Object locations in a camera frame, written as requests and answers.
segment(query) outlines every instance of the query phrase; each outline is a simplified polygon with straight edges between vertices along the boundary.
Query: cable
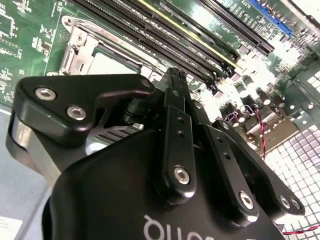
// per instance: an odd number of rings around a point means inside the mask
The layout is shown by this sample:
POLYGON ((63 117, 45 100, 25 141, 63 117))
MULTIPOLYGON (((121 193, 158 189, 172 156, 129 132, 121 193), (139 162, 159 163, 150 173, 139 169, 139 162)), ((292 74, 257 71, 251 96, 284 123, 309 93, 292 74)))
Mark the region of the cable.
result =
POLYGON ((259 113, 259 110, 256 111, 256 117, 259 120, 260 126, 261 126, 261 134, 262 134, 262 150, 263 150, 263 160, 266 159, 266 138, 265 138, 265 129, 268 128, 267 124, 262 121, 262 117, 259 113))
POLYGON ((240 107, 240 112, 244 115, 256 116, 258 118, 259 124, 261 126, 261 134, 262 134, 263 159, 265 160, 266 159, 266 152, 267 152, 266 151, 267 141, 265 138, 265 130, 268 129, 268 125, 265 122, 263 122, 262 117, 261 117, 259 110, 258 110, 258 106, 255 104, 252 107, 249 105, 242 105, 240 107))
POLYGON ((283 232, 282 234, 285 235, 285 236, 289 236, 289 235, 298 235, 298 234, 304 234, 304 233, 307 233, 307 232, 312 232, 316 229, 320 228, 320 225, 315 225, 315 226, 311 226, 309 227, 308 229, 306 230, 299 230, 299 231, 286 231, 286 232, 283 232))

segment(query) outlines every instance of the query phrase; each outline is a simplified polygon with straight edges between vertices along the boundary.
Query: white sticker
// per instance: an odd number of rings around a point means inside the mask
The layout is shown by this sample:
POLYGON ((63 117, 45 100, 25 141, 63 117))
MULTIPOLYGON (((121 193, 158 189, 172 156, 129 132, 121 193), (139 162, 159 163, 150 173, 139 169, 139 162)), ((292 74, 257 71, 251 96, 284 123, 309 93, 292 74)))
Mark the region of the white sticker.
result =
POLYGON ((15 240, 21 224, 21 220, 0 216, 0 239, 15 240))

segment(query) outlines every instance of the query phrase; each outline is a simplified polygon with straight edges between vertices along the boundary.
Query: blue pcie slot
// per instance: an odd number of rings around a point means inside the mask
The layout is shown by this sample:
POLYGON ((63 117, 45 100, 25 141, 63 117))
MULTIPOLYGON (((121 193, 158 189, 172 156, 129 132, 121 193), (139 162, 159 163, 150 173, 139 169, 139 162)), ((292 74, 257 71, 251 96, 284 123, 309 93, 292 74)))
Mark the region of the blue pcie slot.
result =
POLYGON ((266 19, 268 19, 273 25, 275 25, 282 32, 287 34, 288 36, 292 36, 293 32, 287 28, 279 19, 270 15, 268 9, 260 5, 257 0, 246 0, 250 3, 255 9, 257 9, 266 19))

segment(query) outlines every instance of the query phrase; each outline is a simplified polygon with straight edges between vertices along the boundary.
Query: silver screw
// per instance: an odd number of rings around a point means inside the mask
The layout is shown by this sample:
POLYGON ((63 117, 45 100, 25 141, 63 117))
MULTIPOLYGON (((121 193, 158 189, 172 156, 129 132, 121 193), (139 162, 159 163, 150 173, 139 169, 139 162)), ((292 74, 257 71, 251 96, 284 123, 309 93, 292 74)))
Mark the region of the silver screw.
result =
POLYGON ((198 109, 202 109, 202 105, 201 105, 199 102, 195 101, 195 102, 194 102, 194 105, 195 105, 198 109))
POLYGON ((176 95, 177 97, 180 97, 180 94, 178 93, 177 90, 173 90, 172 92, 173 92, 173 94, 176 95))
POLYGON ((144 86, 146 86, 147 88, 150 88, 150 87, 151 87, 149 81, 146 80, 146 79, 142 79, 142 80, 141 80, 141 83, 142 83, 144 86))
POLYGON ((45 101, 52 101, 57 97, 56 93, 53 90, 45 87, 39 87, 38 89, 36 89, 35 95, 39 99, 45 100, 45 101))
POLYGON ((183 185, 187 185, 190 182, 189 173, 184 170, 182 167, 175 167, 174 170, 174 177, 179 181, 179 183, 183 185))
POLYGON ((299 204, 298 201, 295 200, 293 197, 291 198, 291 202, 293 203, 293 205, 294 205, 297 209, 301 209, 300 204, 299 204))
POLYGON ((228 124, 226 124, 225 122, 222 123, 222 126, 223 126, 225 129, 227 129, 227 130, 229 129, 228 124))
POLYGON ((287 209, 290 208, 290 204, 284 196, 280 195, 279 199, 280 199, 280 202, 282 203, 282 205, 285 206, 285 208, 287 208, 287 209))
POLYGON ((251 198, 244 191, 241 191, 239 193, 239 197, 247 209, 254 208, 254 202, 251 200, 251 198))
POLYGON ((81 107, 78 106, 70 106, 66 110, 66 114, 72 119, 81 121, 86 118, 87 114, 86 111, 83 110, 81 107))

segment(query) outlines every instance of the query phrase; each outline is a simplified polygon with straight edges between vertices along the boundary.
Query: red wire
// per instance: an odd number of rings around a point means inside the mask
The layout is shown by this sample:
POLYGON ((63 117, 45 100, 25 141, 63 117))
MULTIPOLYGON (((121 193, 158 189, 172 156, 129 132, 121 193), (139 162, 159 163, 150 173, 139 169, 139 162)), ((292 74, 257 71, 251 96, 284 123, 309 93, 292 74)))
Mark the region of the red wire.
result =
POLYGON ((311 226, 309 227, 308 229, 306 230, 299 230, 299 231, 286 231, 286 232, 283 232, 282 234, 283 235, 286 235, 286 236, 289 236, 289 235, 297 235, 297 234, 304 234, 306 232, 312 232, 316 229, 320 228, 320 225, 315 225, 315 226, 311 226))
POLYGON ((257 110, 255 112, 256 117, 259 120, 260 126, 261 126, 261 134, 262 134, 262 149, 263 149, 263 159, 266 159, 266 138, 265 138, 265 128, 267 126, 267 124, 265 122, 262 121, 262 117, 259 113, 259 110, 257 110))

